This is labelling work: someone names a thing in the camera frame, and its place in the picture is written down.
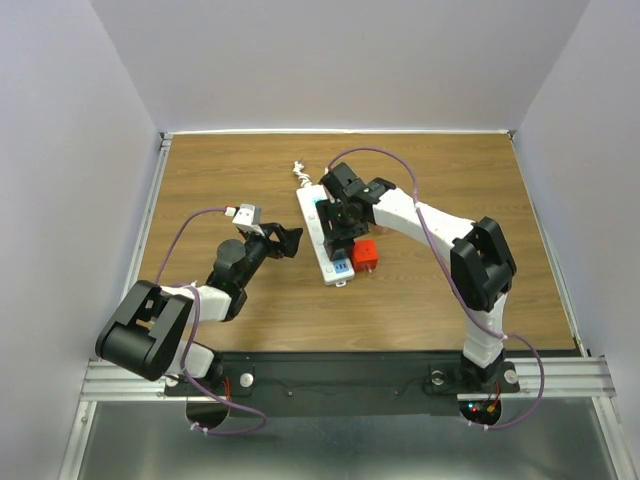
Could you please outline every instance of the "metal floor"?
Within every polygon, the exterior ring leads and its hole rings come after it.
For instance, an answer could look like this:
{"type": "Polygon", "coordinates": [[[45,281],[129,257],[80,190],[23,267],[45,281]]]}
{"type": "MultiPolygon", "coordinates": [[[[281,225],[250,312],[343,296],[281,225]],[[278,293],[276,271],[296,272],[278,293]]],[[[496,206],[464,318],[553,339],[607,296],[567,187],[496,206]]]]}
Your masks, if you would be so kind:
{"type": "MultiPolygon", "coordinates": [[[[503,418],[529,405],[505,400],[503,418]]],[[[589,398],[546,399],[530,420],[499,432],[461,417],[405,415],[276,418],[229,438],[190,432],[181,403],[101,403],[87,447],[87,480],[617,478],[589,398]]]]}

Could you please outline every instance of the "white cable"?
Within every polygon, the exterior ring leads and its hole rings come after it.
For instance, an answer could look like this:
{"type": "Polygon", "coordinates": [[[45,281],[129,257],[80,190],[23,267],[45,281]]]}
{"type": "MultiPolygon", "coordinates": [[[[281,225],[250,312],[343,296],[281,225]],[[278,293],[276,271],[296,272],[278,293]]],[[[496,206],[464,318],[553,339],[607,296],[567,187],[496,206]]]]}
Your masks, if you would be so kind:
{"type": "Polygon", "coordinates": [[[303,169],[304,165],[302,164],[302,162],[299,162],[297,160],[293,162],[293,173],[296,177],[298,177],[298,180],[300,180],[300,186],[311,187],[313,185],[313,182],[311,181],[311,175],[302,173],[303,169]]]}

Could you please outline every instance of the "screw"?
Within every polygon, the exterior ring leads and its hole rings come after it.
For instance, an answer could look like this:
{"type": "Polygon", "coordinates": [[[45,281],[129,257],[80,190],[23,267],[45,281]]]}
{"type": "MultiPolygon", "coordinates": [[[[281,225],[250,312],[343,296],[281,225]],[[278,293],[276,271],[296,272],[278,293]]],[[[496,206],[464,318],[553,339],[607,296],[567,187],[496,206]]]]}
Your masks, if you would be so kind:
{"type": "Polygon", "coordinates": [[[244,388],[249,388],[253,385],[253,375],[250,373],[243,373],[240,375],[240,386],[244,388]]]}
{"type": "Polygon", "coordinates": [[[431,372],[431,383],[433,383],[436,387],[444,384],[444,373],[440,370],[434,370],[431,372]]]}
{"type": "Polygon", "coordinates": [[[516,383],[518,383],[518,374],[515,370],[507,370],[506,372],[504,372],[504,379],[507,381],[507,383],[515,385],[516,383]]]}

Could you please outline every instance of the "metal frame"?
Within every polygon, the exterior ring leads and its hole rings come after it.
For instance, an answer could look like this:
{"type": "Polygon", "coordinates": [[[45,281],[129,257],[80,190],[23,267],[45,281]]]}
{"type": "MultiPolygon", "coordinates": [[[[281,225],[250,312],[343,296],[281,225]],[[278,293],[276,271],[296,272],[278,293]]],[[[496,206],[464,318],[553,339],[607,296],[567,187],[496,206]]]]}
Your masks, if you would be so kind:
{"type": "MultiPolygon", "coordinates": [[[[519,393],[503,393],[502,398],[534,398],[540,388],[538,363],[531,358],[508,358],[518,371],[519,393]]],[[[613,381],[604,358],[545,358],[545,398],[615,396],[613,381]]],[[[167,397],[165,380],[149,382],[109,362],[90,362],[80,393],[80,401],[155,402],[181,401],[187,397],[167,397]]],[[[485,399],[486,394],[461,394],[459,400],[485,399]]],[[[203,401],[207,397],[190,397],[203,401]]]]}
{"type": "MultiPolygon", "coordinates": [[[[399,133],[398,131],[308,131],[308,130],[287,130],[287,131],[212,131],[212,132],[180,132],[180,133],[399,133]]],[[[463,132],[434,132],[434,131],[411,131],[411,133],[463,133],[463,132]]],[[[510,132],[496,131],[493,133],[507,134],[511,139],[510,132]]],[[[144,254],[151,221],[156,206],[164,169],[169,157],[173,133],[163,133],[162,144],[158,154],[156,169],[154,172],[145,214],[138,233],[135,250],[127,279],[123,288],[123,296],[136,281],[140,264],[144,254]]],[[[574,358],[545,358],[543,360],[546,373],[545,398],[552,397],[591,397],[596,409],[596,414],[602,428],[602,432],[611,456],[616,474],[620,479],[638,479],[634,468],[633,460],[628,449],[620,419],[615,404],[615,388],[609,374],[604,358],[591,358],[586,354],[586,349],[580,340],[577,324],[571,307],[571,302],[567,293],[562,271],[556,259],[555,251],[542,226],[531,197],[529,201],[533,208],[533,213],[538,223],[542,241],[551,264],[556,285],[562,300],[562,304],[567,315],[569,328],[576,340],[578,349],[582,357],[574,358]]],[[[533,359],[509,359],[516,364],[519,373],[521,392],[518,394],[505,394],[507,397],[531,398],[535,397],[540,386],[538,366],[533,359]]],[[[80,474],[82,460],[87,448],[91,425],[96,412],[98,402],[139,402],[139,401],[180,401],[187,400],[186,397],[166,397],[164,395],[165,381],[163,379],[156,382],[148,382],[130,372],[127,372],[115,365],[103,361],[91,361],[87,366],[80,401],[76,417],[71,430],[71,436],[65,452],[62,469],[60,471],[61,480],[77,479],[80,474]]],[[[459,395],[460,400],[478,398],[474,395],[459,395]]]]}
{"type": "MultiPolygon", "coordinates": [[[[144,255],[144,248],[147,244],[147,237],[149,236],[149,230],[151,228],[153,212],[156,208],[158,193],[160,192],[160,185],[162,184],[164,169],[169,158],[169,150],[171,149],[171,140],[173,138],[173,134],[162,133],[160,134],[160,137],[162,139],[162,142],[160,144],[160,151],[158,152],[156,168],[153,173],[153,179],[151,181],[151,188],[149,189],[149,196],[147,197],[147,203],[145,205],[142,224],[140,225],[140,230],[138,231],[138,238],[134,247],[131,263],[129,264],[127,278],[122,289],[122,298],[124,298],[124,296],[127,294],[131,286],[138,278],[140,264],[144,255]]],[[[81,399],[78,404],[73,427],[71,428],[71,436],[69,437],[69,442],[64,454],[64,459],[62,460],[62,468],[60,469],[59,477],[60,480],[75,480],[80,474],[82,459],[84,458],[84,452],[87,449],[87,442],[89,441],[89,433],[91,432],[91,424],[96,412],[96,407],[96,401],[86,401],[81,399]]]]}

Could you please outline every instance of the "metal mounting rail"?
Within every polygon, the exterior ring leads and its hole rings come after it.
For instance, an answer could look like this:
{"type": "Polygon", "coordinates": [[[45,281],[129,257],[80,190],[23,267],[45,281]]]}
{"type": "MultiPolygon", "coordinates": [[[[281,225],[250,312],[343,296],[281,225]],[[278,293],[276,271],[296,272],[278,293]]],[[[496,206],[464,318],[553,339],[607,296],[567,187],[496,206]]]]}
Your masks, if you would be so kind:
{"type": "MultiPolygon", "coordinates": [[[[533,398],[540,388],[540,372],[534,359],[509,359],[518,372],[520,393],[503,398],[533,398]]],[[[615,389],[604,358],[546,358],[545,398],[614,397],[615,389]]],[[[109,362],[90,362],[81,401],[85,402],[149,402],[178,401],[186,397],[166,397],[165,379],[145,380],[109,362]]],[[[483,398],[486,394],[458,395],[460,400],[483,398]]],[[[205,397],[193,397],[203,400],[205,397]]]]}

